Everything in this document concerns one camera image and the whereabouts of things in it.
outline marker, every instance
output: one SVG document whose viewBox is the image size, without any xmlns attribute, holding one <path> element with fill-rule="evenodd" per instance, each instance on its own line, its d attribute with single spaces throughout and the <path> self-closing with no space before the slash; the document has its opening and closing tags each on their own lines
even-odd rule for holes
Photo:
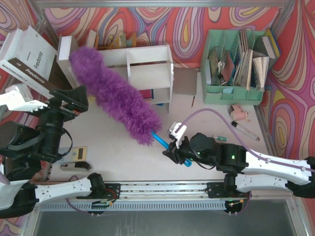
<svg viewBox="0 0 315 236">
<path fill-rule="evenodd" d="M 227 142 L 227 138 L 226 137 L 223 137 L 223 136 L 215 136 L 215 135 L 212 135 L 212 138 L 218 140 L 218 141 L 225 141 Z"/>
<path fill-rule="evenodd" d="M 191 107 L 193 106 L 193 103 L 195 102 L 195 96 L 192 99 Z"/>
<path fill-rule="evenodd" d="M 251 132 L 251 131 L 248 130 L 247 128 L 245 128 L 245 127 L 239 125 L 239 124 L 236 123 L 235 121 L 233 121 L 233 122 L 231 123 L 231 125 L 233 125 L 236 129 L 238 129 L 239 131 L 243 132 L 244 134 L 250 136 L 252 139 L 255 139 L 255 140 L 257 140 L 257 141 L 260 140 L 260 138 L 259 138 L 257 135 L 255 135 L 253 132 Z"/>
</svg>

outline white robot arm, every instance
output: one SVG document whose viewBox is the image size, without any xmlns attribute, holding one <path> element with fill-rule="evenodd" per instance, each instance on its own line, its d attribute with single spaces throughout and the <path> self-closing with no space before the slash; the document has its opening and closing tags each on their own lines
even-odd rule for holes
<svg viewBox="0 0 315 236">
<path fill-rule="evenodd" d="M 33 100 L 25 84 L 7 88 L 0 95 L 0 105 L 9 110 L 28 112 L 39 118 L 36 129 L 9 121 L 0 125 L 0 154 L 5 156 L 0 165 L 0 218 L 27 214 L 34 207 L 69 197 L 88 199 L 104 198 L 101 175 L 93 173 L 88 178 L 55 185 L 28 183 L 40 171 L 40 161 L 54 163 L 59 154 L 63 122 L 74 119 L 88 109 L 86 88 L 71 91 L 55 90 L 48 103 Z"/>
<path fill-rule="evenodd" d="M 209 197 L 229 197 L 252 190 L 284 190 L 297 197 L 315 198 L 315 157 L 288 160 L 247 151 L 235 144 L 218 144 L 201 133 L 188 140 L 184 136 L 187 127 L 180 125 L 171 126 L 169 137 L 173 142 L 163 154 L 176 164 L 193 161 L 203 168 L 202 164 L 226 173 L 224 184 L 212 188 Z"/>
</svg>

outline green file organizer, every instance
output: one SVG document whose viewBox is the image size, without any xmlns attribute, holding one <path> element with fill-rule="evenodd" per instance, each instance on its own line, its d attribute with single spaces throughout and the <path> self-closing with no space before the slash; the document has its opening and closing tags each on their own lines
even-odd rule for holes
<svg viewBox="0 0 315 236">
<path fill-rule="evenodd" d="M 205 48 L 203 50 L 202 59 L 201 59 L 201 83 L 202 83 L 202 92 L 204 103 L 206 104 L 243 104 L 243 105 L 259 105 L 262 100 L 263 92 L 257 90 L 254 87 L 251 87 L 250 90 L 241 86 L 208 86 L 206 84 L 206 66 L 207 57 L 209 51 L 214 47 L 218 47 L 220 55 L 217 55 L 220 60 L 223 48 L 230 51 L 231 57 L 234 61 L 235 55 L 239 43 L 239 30 L 219 30 L 211 29 L 208 31 L 207 39 L 205 43 Z M 255 40 L 260 36 L 263 36 L 263 31 L 247 31 L 247 39 L 249 48 L 253 48 Z M 232 88 L 232 93 L 223 93 L 222 90 L 226 88 Z"/>
</svg>

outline colorful patterned wall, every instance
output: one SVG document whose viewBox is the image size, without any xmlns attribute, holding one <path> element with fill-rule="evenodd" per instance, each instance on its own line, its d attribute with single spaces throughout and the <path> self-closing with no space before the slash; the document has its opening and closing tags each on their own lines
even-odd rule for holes
<svg viewBox="0 0 315 236">
<path fill-rule="evenodd" d="M 137 45 L 171 46 L 173 60 L 199 67 L 209 29 L 252 30 L 268 28 L 277 7 L 151 7 L 151 8 L 50 8 L 45 13 L 61 35 L 75 35 L 83 44 L 89 30 L 109 44 L 120 32 L 137 34 Z"/>
<path fill-rule="evenodd" d="M 315 0 L 297 0 L 278 32 L 282 55 L 266 83 L 262 107 L 279 156 L 315 156 Z M 315 222 L 315 200 L 304 200 Z"/>
<path fill-rule="evenodd" d="M 34 26 L 36 22 L 37 19 L 26 0 L 0 0 L 0 46 L 9 32 L 16 28 L 25 30 L 29 25 Z M 6 87 L 8 77 L 9 75 L 0 69 L 1 93 Z M 32 91 L 32 94 L 36 99 L 41 99 L 36 92 Z M 8 120 L 15 120 L 31 127 L 36 124 L 36 120 L 32 116 L 20 112 L 7 112 L 1 123 Z M 43 172 L 37 173 L 34 179 L 39 179 L 42 175 Z M 20 235 L 26 218 L 27 216 L 0 219 L 0 236 Z"/>
<path fill-rule="evenodd" d="M 56 32 L 75 35 L 83 44 L 90 29 L 108 44 L 119 31 L 137 33 L 138 45 L 170 44 L 174 61 L 199 67 L 208 29 L 264 30 L 277 8 L 50 8 L 45 13 Z M 267 82 L 262 103 L 277 152 L 286 158 L 315 155 L 315 1 L 297 0 L 278 39 L 282 56 Z M 26 0 L 0 0 L 0 44 L 8 32 L 34 26 L 36 19 Z M 0 70 L 0 88 L 7 74 Z M 34 125 L 32 117 L 7 113 Z M 315 201 L 306 200 L 309 216 Z M 22 218 L 0 220 L 0 236 L 17 235 Z"/>
</svg>

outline blue duster handle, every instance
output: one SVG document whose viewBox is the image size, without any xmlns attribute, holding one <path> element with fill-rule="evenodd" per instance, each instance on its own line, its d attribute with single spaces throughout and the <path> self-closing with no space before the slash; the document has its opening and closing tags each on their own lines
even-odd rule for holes
<svg viewBox="0 0 315 236">
<path fill-rule="evenodd" d="M 157 140 L 166 150 L 168 150 L 168 143 L 164 141 L 160 136 L 158 136 L 155 132 L 152 131 L 153 138 Z"/>
<path fill-rule="evenodd" d="M 165 147 L 166 150 L 168 150 L 168 143 L 164 141 L 160 136 L 158 136 L 155 132 L 152 131 L 153 138 L 157 140 L 163 147 Z M 186 159 L 184 162 L 184 165 L 189 167 L 191 166 L 191 161 L 189 159 Z"/>
</svg>

